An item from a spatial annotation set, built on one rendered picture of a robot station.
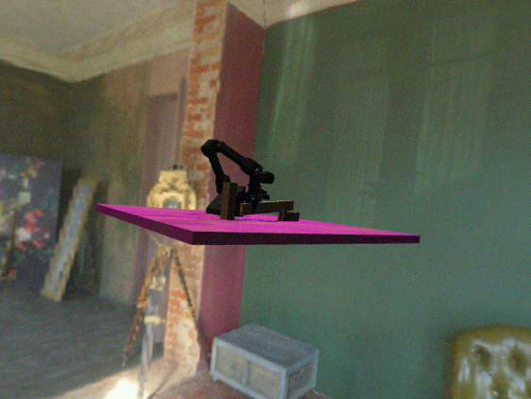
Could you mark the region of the long wooden rail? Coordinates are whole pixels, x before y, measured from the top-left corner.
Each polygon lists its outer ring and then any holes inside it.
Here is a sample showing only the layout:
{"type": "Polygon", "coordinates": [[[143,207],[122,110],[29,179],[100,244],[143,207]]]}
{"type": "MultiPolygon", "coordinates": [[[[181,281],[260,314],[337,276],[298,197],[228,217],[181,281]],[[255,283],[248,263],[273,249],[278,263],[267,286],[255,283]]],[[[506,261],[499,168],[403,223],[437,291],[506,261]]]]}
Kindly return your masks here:
{"type": "Polygon", "coordinates": [[[282,200],[259,202],[256,206],[254,213],[252,213],[251,211],[251,203],[240,203],[240,216],[282,212],[283,207],[288,208],[287,211],[293,211],[294,201],[282,200]]]}

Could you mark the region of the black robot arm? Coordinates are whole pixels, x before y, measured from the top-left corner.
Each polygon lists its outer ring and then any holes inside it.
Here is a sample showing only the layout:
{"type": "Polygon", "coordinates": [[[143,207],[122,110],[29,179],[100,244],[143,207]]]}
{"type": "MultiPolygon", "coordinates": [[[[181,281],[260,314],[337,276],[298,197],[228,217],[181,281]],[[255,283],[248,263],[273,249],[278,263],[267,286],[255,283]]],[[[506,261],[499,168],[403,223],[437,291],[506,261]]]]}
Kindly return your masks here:
{"type": "Polygon", "coordinates": [[[203,155],[208,157],[215,174],[216,192],[222,194],[223,182],[231,182],[229,176],[225,175],[216,153],[221,152],[229,159],[237,163],[241,170],[249,175],[249,182],[270,183],[274,182],[274,174],[269,171],[263,171],[263,167],[250,158],[246,158],[230,148],[223,141],[217,139],[208,139],[200,148],[203,155]],[[258,170],[256,168],[258,167],[258,170]]]}

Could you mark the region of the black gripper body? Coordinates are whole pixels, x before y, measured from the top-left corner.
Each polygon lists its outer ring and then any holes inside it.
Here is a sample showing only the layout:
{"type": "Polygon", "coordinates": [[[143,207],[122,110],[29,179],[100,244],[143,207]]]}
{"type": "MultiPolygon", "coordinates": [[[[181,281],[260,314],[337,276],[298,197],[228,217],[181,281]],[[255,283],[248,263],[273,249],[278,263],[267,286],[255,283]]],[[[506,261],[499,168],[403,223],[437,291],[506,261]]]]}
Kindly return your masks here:
{"type": "Polygon", "coordinates": [[[248,184],[248,192],[238,192],[237,197],[241,197],[244,199],[252,199],[255,200],[269,200],[270,196],[266,194],[259,194],[259,189],[261,185],[257,182],[250,182],[248,184]],[[254,196],[255,195],[255,196],[254,196]]]}

